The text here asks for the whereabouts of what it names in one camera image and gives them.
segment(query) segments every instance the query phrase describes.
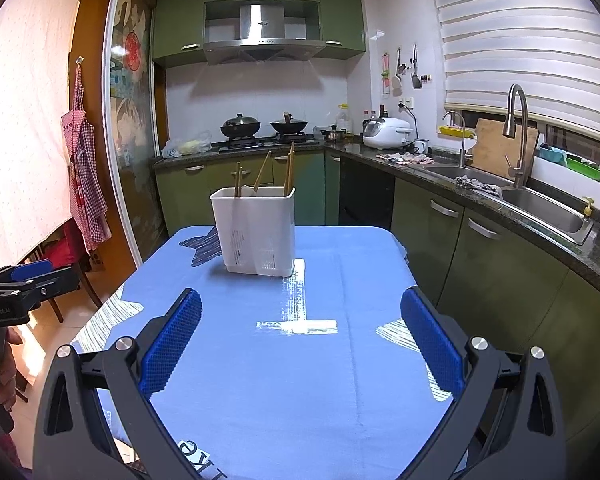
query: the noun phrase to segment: kitchen sink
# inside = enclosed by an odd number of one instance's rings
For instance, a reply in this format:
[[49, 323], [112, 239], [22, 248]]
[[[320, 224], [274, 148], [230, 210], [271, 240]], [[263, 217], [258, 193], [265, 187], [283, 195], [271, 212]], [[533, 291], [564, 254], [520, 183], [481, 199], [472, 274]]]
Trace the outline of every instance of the kitchen sink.
[[526, 187], [503, 189], [502, 200], [490, 198], [545, 225], [577, 245], [584, 243], [593, 227], [591, 219], [583, 214]]
[[455, 180], [459, 176], [466, 175], [468, 178], [475, 178], [484, 184], [492, 184], [498, 187], [513, 185], [513, 182], [506, 178], [487, 173], [486, 171], [476, 170], [475, 168], [462, 168], [461, 166], [429, 166], [424, 168], [424, 170], [449, 180]]

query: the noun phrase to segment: stainless steel range hood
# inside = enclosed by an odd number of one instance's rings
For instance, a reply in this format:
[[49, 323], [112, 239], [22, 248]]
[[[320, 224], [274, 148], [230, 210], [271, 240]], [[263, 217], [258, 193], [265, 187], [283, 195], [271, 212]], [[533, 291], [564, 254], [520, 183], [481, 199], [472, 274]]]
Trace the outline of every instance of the stainless steel range hood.
[[240, 7], [240, 39], [205, 43], [209, 64], [236, 61], [306, 61], [326, 43], [285, 38], [285, 11], [280, 4], [247, 4]]

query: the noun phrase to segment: green basket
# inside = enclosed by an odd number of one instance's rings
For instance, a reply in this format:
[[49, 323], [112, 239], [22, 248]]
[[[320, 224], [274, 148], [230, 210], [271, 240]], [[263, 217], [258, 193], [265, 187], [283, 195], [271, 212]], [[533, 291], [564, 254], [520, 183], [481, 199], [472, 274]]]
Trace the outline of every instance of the green basket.
[[573, 158], [567, 157], [567, 168], [600, 182], [600, 170], [592, 168], [589, 164], [584, 164], [583, 162], [578, 162]]

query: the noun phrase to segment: gas stove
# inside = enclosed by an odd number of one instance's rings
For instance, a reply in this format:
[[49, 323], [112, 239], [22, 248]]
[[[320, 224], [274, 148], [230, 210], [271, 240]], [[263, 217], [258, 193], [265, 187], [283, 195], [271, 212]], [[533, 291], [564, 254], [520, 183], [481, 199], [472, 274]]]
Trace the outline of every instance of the gas stove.
[[238, 139], [229, 139], [224, 142], [218, 149], [218, 152], [248, 152], [249, 150], [257, 150], [268, 146], [291, 146], [291, 143], [296, 144], [318, 144], [313, 134], [300, 132], [299, 134], [291, 135], [276, 135], [273, 137], [240, 137]]

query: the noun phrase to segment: power cord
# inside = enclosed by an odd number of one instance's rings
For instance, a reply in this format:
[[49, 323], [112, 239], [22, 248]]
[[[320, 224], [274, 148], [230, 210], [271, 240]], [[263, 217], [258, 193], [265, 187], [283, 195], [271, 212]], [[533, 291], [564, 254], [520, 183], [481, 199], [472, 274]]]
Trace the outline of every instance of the power cord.
[[416, 128], [416, 140], [420, 140], [420, 136], [418, 135], [418, 120], [416, 119], [416, 116], [413, 115], [413, 112], [411, 111], [411, 108], [409, 108], [406, 104], [404, 103], [398, 103], [398, 108], [404, 108], [405, 110], [408, 111], [409, 115], [411, 117], [413, 117], [413, 125]]

